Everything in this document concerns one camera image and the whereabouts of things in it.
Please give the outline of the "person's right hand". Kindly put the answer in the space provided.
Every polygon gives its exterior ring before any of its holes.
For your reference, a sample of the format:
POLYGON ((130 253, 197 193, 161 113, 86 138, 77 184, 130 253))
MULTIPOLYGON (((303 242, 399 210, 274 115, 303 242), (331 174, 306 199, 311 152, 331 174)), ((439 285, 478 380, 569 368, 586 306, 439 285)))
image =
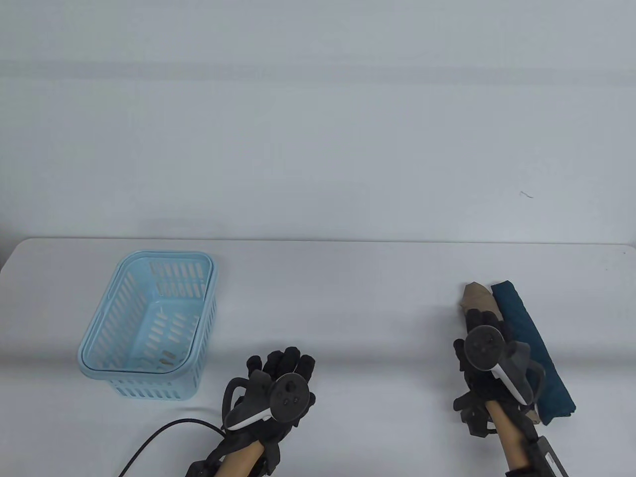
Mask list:
POLYGON ((513 340, 507 324, 491 311, 468 309, 464 317, 468 334, 453 347, 470 390, 483 402, 509 402, 522 410, 533 405, 529 345, 513 340))

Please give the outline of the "person's left hand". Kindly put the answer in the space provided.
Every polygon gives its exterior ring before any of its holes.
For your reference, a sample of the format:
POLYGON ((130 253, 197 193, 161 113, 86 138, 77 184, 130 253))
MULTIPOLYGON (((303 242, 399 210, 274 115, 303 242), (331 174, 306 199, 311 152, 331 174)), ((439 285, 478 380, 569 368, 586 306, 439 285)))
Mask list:
POLYGON ((247 360, 247 377, 227 384, 221 416, 227 434, 223 464, 245 459, 246 476, 269 476, 280 463, 280 443, 316 402, 309 389, 316 362, 296 347, 247 360))

